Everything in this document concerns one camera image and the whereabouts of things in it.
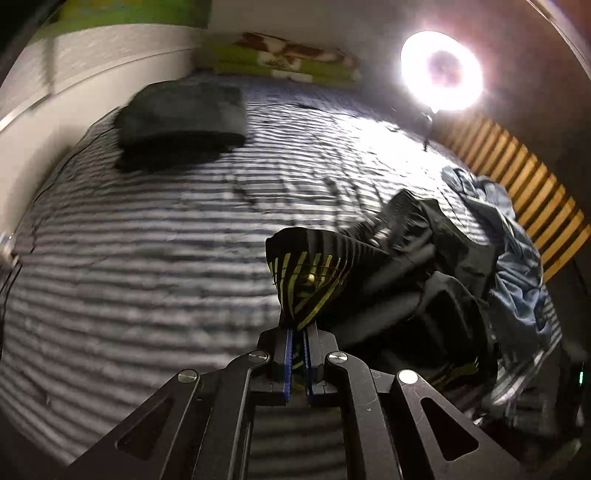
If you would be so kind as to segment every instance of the striped bedsheet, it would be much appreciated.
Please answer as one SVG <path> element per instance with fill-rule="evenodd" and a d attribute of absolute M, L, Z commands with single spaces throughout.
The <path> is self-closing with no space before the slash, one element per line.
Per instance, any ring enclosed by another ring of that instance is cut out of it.
<path fill-rule="evenodd" d="M 57 166 L 17 233 L 21 266 L 0 297 L 10 286 L 0 407 L 64 463 L 178 370 L 223 368 L 277 324 L 265 263 L 276 231 L 337 230 L 406 188 L 436 198 L 474 241 L 498 241 L 441 179 L 456 160 L 423 152 L 350 93 L 209 74 L 184 81 L 203 79 L 243 89 L 243 148 L 211 163 L 121 173 L 112 112 Z M 544 315 L 554 347 L 561 333 L 550 300 Z M 510 415 L 547 355 L 501 363 L 496 388 L 467 402 L 468 413 Z M 337 412 L 295 403 L 258 410 L 249 477 L 308 468 L 342 478 Z"/>

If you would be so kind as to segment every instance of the metal screw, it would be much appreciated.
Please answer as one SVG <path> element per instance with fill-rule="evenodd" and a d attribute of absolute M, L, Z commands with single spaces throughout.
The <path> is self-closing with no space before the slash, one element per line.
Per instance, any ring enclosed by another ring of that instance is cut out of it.
<path fill-rule="evenodd" d="M 412 385 L 418 381 L 417 373 L 412 370 L 401 370 L 398 372 L 398 378 L 401 382 L 406 383 L 407 385 Z"/>
<path fill-rule="evenodd" d="M 329 360 L 334 364 L 344 364 L 347 361 L 347 354 L 343 352 L 329 353 Z"/>
<path fill-rule="evenodd" d="M 261 364 L 266 361 L 267 358 L 269 358 L 269 355 L 263 350 L 254 350 L 248 354 L 248 359 L 254 364 Z"/>
<path fill-rule="evenodd" d="M 195 370 L 183 370 L 178 374 L 178 381 L 181 383 L 191 383 L 197 380 L 197 372 Z"/>

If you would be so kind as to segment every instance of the light blue cloth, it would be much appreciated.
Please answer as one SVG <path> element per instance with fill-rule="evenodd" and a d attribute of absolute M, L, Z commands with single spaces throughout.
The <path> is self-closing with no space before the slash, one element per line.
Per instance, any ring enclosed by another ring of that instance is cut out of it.
<path fill-rule="evenodd" d="M 473 212 L 482 215 L 504 240 L 491 290 L 491 324 L 502 349 L 514 359 L 534 355 L 550 345 L 550 325 L 542 320 L 545 294 L 540 253 L 515 212 L 504 187 L 463 168 L 444 167 L 441 176 Z"/>

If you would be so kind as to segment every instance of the wooden bed frame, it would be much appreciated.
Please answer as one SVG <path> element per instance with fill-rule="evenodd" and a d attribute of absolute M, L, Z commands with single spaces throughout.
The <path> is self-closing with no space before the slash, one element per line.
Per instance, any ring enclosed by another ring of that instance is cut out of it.
<path fill-rule="evenodd" d="M 517 138 L 481 113 L 436 118 L 433 137 L 477 175 L 503 185 L 517 221 L 540 250 L 544 281 L 591 236 L 591 225 L 556 176 Z"/>

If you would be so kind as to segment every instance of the black clothing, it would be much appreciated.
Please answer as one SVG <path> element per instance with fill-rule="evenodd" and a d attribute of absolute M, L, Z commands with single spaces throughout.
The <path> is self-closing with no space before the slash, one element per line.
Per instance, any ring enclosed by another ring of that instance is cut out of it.
<path fill-rule="evenodd" d="M 211 152 L 244 145 L 242 91 L 206 82 L 153 83 L 117 114 L 115 126 L 125 150 L 120 168 L 214 160 Z"/>
<path fill-rule="evenodd" d="M 461 233 L 436 200 L 403 190 L 342 233 L 284 229 L 267 239 L 267 262 L 284 321 L 316 321 L 371 368 L 412 368 L 441 390 L 496 378 L 485 301 L 495 249 Z"/>

